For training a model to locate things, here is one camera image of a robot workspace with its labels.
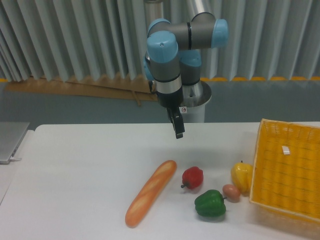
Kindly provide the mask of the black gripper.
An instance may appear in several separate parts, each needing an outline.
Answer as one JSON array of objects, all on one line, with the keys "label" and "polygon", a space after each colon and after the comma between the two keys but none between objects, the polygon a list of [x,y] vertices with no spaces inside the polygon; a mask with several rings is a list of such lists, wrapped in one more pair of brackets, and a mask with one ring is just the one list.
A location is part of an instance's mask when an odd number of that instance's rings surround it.
[{"label": "black gripper", "polygon": [[151,94],[156,94],[158,103],[166,108],[168,118],[175,131],[176,139],[182,138],[185,132],[183,117],[180,112],[172,110],[178,108],[184,99],[181,80],[170,82],[150,80],[149,90]]}]

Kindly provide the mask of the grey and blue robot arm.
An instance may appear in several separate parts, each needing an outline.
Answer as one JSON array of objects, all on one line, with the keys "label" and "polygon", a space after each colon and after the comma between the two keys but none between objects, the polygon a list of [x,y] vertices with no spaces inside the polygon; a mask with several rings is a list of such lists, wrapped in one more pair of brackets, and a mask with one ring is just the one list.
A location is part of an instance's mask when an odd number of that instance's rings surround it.
[{"label": "grey and blue robot arm", "polygon": [[148,24],[143,64],[149,89],[166,109],[175,137],[185,132],[185,123],[202,123],[210,86],[201,81],[200,50],[224,47],[229,40],[225,19],[216,18],[206,0],[188,0],[191,20],[171,23],[164,18],[164,1],[145,0]]}]

